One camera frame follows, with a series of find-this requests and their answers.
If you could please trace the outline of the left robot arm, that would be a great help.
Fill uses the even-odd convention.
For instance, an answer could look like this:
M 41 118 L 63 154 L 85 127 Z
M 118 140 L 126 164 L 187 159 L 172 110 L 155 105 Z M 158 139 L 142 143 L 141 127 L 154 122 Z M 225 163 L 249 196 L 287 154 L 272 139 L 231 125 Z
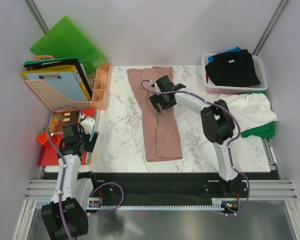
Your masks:
M 94 150 L 99 134 L 91 117 L 64 125 L 62 132 L 57 148 L 56 188 L 50 203 L 41 208 L 40 214 L 50 239 L 73 240 L 88 233 L 88 198 L 100 191 L 91 172 L 79 173 L 83 154 Z

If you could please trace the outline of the pink t shirt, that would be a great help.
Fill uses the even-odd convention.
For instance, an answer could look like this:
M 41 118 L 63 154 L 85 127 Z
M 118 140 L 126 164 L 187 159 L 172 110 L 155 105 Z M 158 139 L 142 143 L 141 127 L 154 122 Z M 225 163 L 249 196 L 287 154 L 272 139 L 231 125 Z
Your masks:
M 173 80 L 171 66 L 151 68 L 131 68 L 127 70 L 128 81 L 141 109 L 142 130 L 147 162 L 164 162 L 183 158 L 180 134 L 172 108 L 157 114 L 149 97 L 151 94 L 141 86 L 142 80 L 155 82 L 168 76 Z

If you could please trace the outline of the black folder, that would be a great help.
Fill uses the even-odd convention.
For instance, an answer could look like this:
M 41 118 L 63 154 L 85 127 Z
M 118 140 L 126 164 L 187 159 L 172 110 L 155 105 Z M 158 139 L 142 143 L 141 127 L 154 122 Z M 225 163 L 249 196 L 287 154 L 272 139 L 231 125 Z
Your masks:
M 23 64 L 28 71 L 47 69 L 49 67 L 60 67 L 65 65 L 75 66 L 84 84 L 90 86 L 87 75 L 77 57 L 49 59 L 42 61 L 26 61 Z

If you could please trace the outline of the blue clipboard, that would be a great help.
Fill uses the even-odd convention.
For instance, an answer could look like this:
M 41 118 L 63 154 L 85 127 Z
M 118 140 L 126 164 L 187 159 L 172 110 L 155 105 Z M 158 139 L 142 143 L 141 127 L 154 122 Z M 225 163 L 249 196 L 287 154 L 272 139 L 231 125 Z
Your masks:
M 81 77 L 74 72 L 24 72 L 27 80 L 42 80 L 49 84 L 56 91 L 73 102 L 86 102 L 88 101 L 89 94 L 85 93 L 82 86 L 85 87 Z

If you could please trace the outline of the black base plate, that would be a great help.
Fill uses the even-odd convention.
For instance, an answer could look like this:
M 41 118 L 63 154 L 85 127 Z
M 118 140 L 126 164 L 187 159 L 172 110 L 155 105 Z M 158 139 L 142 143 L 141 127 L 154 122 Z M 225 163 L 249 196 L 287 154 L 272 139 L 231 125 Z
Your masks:
M 214 189 L 212 185 L 219 183 L 217 173 L 85 172 L 78 177 L 91 177 L 94 188 L 111 183 L 93 194 L 102 197 L 103 206 L 198 206 L 210 205 L 213 198 L 247 196 L 244 182 L 229 194 L 220 186 Z

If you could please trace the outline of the black t shirt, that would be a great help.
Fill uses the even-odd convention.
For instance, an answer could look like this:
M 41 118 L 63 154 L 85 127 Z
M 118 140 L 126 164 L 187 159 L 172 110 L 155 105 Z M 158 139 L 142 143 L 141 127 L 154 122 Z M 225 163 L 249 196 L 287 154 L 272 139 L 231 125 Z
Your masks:
M 216 86 L 246 88 L 261 83 L 255 72 L 253 57 L 246 49 L 214 55 L 205 71 Z

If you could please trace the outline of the green t shirt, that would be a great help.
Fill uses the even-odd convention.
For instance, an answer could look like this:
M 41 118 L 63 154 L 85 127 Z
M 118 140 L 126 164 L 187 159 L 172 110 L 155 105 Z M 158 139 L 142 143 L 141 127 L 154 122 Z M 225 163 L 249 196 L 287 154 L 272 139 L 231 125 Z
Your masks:
M 257 136 L 272 138 L 275 135 L 277 115 L 271 109 L 271 103 L 265 91 L 241 93 L 245 98 L 243 113 L 240 116 L 241 137 Z

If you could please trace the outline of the brown book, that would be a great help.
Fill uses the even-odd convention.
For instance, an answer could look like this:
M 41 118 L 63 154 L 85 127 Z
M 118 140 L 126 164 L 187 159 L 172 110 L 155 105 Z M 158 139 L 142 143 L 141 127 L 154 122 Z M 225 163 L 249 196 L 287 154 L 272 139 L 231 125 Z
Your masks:
M 48 121 L 48 133 L 59 135 L 63 133 L 63 126 L 78 123 L 80 112 L 78 110 L 67 110 L 55 112 Z

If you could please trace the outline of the aluminium frame rail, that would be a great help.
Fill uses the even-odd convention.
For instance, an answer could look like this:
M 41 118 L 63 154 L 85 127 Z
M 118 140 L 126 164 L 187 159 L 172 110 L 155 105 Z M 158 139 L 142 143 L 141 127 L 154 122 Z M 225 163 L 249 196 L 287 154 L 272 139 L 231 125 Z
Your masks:
M 279 179 L 277 171 L 268 173 L 247 173 L 249 194 L 245 199 L 293 199 L 296 198 L 292 182 Z M 128 173 L 128 172 L 95 172 L 93 183 L 100 186 L 103 183 L 119 184 L 125 197 L 155 196 L 163 199 L 168 196 L 199 196 L 201 200 L 230 199 L 234 196 L 210 195 L 204 191 L 206 183 L 217 183 L 219 175 L 216 172 L 175 172 L 175 173 Z

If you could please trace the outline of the red folder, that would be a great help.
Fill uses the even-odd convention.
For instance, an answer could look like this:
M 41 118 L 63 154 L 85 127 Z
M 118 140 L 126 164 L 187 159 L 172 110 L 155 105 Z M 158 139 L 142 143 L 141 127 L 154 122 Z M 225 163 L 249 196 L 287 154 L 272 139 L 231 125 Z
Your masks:
M 63 134 L 55 134 L 54 136 L 57 139 L 54 145 L 56 147 L 59 147 L 60 141 L 64 136 Z M 58 165 L 57 152 L 53 149 L 53 147 L 51 148 L 45 148 L 43 146 L 41 147 L 37 165 L 42 167 Z

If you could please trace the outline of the white laundry basket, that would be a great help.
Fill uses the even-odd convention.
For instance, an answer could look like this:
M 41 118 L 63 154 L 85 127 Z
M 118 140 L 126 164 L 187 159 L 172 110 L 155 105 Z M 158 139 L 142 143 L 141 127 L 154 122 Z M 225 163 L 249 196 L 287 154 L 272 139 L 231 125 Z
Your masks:
M 259 85 L 252 85 L 249 87 L 230 87 L 230 86 L 218 86 L 215 85 L 209 78 L 205 66 L 209 63 L 208 58 L 215 55 L 214 53 L 204 53 L 201 59 L 203 83 L 205 90 L 210 94 L 224 94 L 224 95 L 236 95 L 247 92 L 265 91 L 268 89 L 268 79 L 266 75 L 266 69 L 261 59 L 258 56 L 252 55 L 254 71 L 260 81 Z

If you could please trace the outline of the red cube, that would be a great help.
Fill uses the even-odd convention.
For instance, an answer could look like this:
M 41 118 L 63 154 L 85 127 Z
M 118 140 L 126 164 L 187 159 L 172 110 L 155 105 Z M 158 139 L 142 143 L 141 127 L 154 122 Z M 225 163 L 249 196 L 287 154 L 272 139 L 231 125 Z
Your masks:
M 49 141 L 48 137 L 50 137 L 51 142 L 54 144 L 57 141 L 57 138 L 55 137 L 55 134 L 52 133 L 50 135 L 47 135 L 45 131 L 43 131 L 37 138 L 37 142 L 40 143 L 43 147 L 46 149 L 50 149 L 52 147 L 51 142 Z

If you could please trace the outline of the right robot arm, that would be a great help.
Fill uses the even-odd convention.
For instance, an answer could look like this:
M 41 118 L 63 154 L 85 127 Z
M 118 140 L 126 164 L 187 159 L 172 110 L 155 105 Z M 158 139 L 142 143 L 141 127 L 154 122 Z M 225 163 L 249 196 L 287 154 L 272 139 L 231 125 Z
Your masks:
M 231 143 L 238 139 L 234 136 L 234 130 L 239 130 L 240 125 L 226 102 L 222 99 L 215 102 L 205 100 L 185 85 L 173 84 L 166 75 L 147 83 L 151 87 L 148 90 L 151 93 L 149 101 L 157 114 L 181 105 L 200 116 L 203 134 L 215 150 L 219 175 L 218 182 L 204 184 L 205 193 L 211 196 L 247 197 L 250 190 L 247 176 L 236 169 L 231 152 Z

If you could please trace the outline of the pink file rack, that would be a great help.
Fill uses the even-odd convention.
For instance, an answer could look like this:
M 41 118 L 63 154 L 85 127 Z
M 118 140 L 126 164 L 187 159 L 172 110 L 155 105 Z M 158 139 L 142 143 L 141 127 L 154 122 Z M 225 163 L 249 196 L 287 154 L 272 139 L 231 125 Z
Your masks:
M 53 58 L 50 55 L 37 55 L 34 57 L 32 61 L 45 61 L 45 60 L 53 60 Z M 76 107 L 79 107 L 81 109 L 88 109 L 91 108 L 90 101 L 92 100 L 93 90 L 90 86 L 85 84 L 87 87 L 88 92 L 91 95 L 90 101 L 71 101 L 68 100 L 66 97 L 64 97 L 62 94 L 60 94 L 57 90 L 55 90 L 53 87 L 51 87 L 49 84 L 45 83 L 42 80 L 26 80 L 25 82 L 27 85 L 35 92 L 35 94 L 42 100 L 42 102 L 50 109 L 54 110 L 57 107 L 63 106 L 63 105 L 74 105 Z

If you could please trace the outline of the white t shirt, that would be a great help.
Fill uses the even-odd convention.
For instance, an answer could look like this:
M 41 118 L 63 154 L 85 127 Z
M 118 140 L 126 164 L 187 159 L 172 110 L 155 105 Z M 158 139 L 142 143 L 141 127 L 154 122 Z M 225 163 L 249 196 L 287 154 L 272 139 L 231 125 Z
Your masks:
M 240 126 L 241 136 L 272 138 L 275 134 L 277 115 L 271 109 L 271 103 L 263 92 L 219 96 L 228 106 Z

